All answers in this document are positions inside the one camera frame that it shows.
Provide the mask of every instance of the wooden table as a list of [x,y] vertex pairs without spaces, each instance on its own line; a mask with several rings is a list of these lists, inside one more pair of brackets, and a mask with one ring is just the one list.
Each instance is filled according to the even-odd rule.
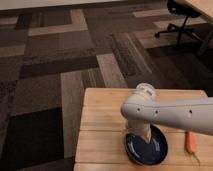
[[208,47],[209,42],[213,37],[213,0],[184,0],[189,6],[199,11],[203,17],[212,25],[211,30],[206,36],[203,44],[201,45],[198,55],[202,55],[206,48]]
[[[124,149],[125,119],[122,102],[132,89],[87,89],[78,139],[75,171],[212,171],[213,137],[195,134],[201,166],[184,151],[185,132],[158,126],[165,134],[169,151],[157,166],[132,163]],[[157,90],[157,100],[206,98],[203,91]]]

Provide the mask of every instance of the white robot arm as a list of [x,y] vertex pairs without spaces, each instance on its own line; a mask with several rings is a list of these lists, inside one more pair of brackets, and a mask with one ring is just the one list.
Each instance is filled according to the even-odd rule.
[[[158,151],[152,156],[148,155],[153,151],[151,147],[157,149],[159,146],[154,142],[156,138],[152,135],[151,124],[213,135],[213,98],[160,102],[156,101],[155,89],[151,85],[139,84],[121,106],[121,113],[127,119],[127,129],[131,134],[126,136],[126,150],[140,164],[147,164],[144,162],[146,159],[150,159],[150,164],[159,163],[157,159],[152,161],[153,155]],[[161,140],[158,143],[162,148],[167,146],[166,143],[161,143]],[[149,153],[144,151],[146,148],[150,148]]]
[[134,127],[142,127],[143,133],[150,123],[213,135],[213,98],[158,102],[155,89],[149,84],[140,84],[123,103],[121,113],[133,132],[140,135],[141,130]]

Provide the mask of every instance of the table leg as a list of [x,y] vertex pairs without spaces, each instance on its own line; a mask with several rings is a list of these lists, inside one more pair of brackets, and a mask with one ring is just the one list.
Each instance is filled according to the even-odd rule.
[[209,44],[209,42],[211,41],[212,37],[213,37],[213,27],[212,27],[212,29],[210,30],[210,32],[209,32],[209,34],[207,35],[207,37],[205,38],[203,44],[201,45],[201,47],[200,47],[200,49],[199,49],[199,51],[198,51],[198,56],[201,56],[201,55],[205,52],[205,50],[206,50],[206,48],[208,47],[208,44]]

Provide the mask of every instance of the patterned carpet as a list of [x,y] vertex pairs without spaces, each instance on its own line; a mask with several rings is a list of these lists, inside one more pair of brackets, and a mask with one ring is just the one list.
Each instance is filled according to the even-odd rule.
[[[156,39],[183,21],[156,1],[1,15],[0,170],[72,170],[88,87],[147,82],[213,96],[213,44],[197,57],[186,36],[178,49],[175,34]],[[188,24],[201,37],[210,29]]]

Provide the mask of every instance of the orange carrot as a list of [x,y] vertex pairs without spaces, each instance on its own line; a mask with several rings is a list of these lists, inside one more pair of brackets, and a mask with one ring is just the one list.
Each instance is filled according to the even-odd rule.
[[197,151],[197,144],[195,140],[195,136],[192,132],[186,132],[186,140],[185,140],[185,148],[186,151],[190,154],[195,154]]

